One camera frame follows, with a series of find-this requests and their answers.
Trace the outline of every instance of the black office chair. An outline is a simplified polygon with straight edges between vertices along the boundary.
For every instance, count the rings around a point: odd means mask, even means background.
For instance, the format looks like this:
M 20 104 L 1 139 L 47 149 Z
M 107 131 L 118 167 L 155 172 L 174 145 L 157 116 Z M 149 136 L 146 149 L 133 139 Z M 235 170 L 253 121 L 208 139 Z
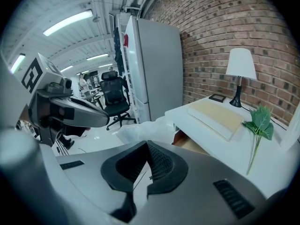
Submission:
M 107 112 L 110 117 L 117 116 L 117 118 L 107 126 L 106 130 L 109 130 L 109 127 L 118 121 L 120 122 L 120 127 L 122 126 L 123 120 L 133 120 L 134 123 L 136 123 L 136 120 L 134 118 L 129 118 L 130 115 L 127 113 L 129 105 L 123 94 L 123 79 L 118 77 L 116 71 L 103 73 L 101 78 L 103 81 L 100 82 L 100 87 L 104 94 L 106 105 L 104 111 Z

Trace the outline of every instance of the green artificial plant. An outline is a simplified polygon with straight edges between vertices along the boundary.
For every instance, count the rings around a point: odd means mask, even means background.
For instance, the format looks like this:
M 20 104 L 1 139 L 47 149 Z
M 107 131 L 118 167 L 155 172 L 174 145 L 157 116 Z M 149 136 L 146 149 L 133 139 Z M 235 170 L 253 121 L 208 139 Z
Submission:
M 247 128 L 249 128 L 254 133 L 255 148 L 254 148 L 254 153 L 253 153 L 249 168 L 247 170 L 247 175 L 249 174 L 250 169 L 252 167 L 258 145 L 261 141 L 261 138 L 265 137 L 268 140 L 272 140 L 273 131 L 274 131 L 273 124 L 270 122 L 271 113 L 270 113 L 269 108 L 262 107 L 261 105 L 259 105 L 259 107 L 257 108 L 256 111 L 250 110 L 250 113 L 251 113 L 252 121 L 251 122 L 243 122 L 243 125 L 246 126 Z

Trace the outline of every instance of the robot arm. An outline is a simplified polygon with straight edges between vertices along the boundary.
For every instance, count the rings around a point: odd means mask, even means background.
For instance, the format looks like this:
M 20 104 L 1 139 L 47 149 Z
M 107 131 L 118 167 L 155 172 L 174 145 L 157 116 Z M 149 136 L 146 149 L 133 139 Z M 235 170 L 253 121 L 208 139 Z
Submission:
M 72 81 L 39 53 L 21 83 L 30 94 L 29 119 L 39 129 L 42 143 L 52 146 L 60 134 L 81 136 L 86 128 L 102 127 L 109 122 L 102 109 L 74 97 Z M 47 116 L 43 115 L 45 107 Z

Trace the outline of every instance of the brick wall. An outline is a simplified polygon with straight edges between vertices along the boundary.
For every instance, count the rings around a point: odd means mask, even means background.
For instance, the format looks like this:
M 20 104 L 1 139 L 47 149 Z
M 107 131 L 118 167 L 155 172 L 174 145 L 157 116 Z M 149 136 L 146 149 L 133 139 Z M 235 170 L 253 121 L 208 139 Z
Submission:
M 185 104 L 213 93 L 233 97 L 238 79 L 225 75 L 229 52 L 244 47 L 258 80 L 242 80 L 242 102 L 290 122 L 300 100 L 299 53 L 269 0 L 157 0 L 145 18 L 180 30 Z

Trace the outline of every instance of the table lamp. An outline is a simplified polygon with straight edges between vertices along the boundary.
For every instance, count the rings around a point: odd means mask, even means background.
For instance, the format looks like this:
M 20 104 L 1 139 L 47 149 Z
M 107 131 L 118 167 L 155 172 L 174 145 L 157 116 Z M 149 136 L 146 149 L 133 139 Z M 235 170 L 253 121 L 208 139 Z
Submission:
M 256 80 L 255 67 L 251 52 L 246 48 L 233 48 L 230 51 L 226 75 L 239 76 L 240 81 L 235 96 L 230 104 L 235 107 L 242 107 L 240 103 L 240 92 L 242 89 L 242 77 Z

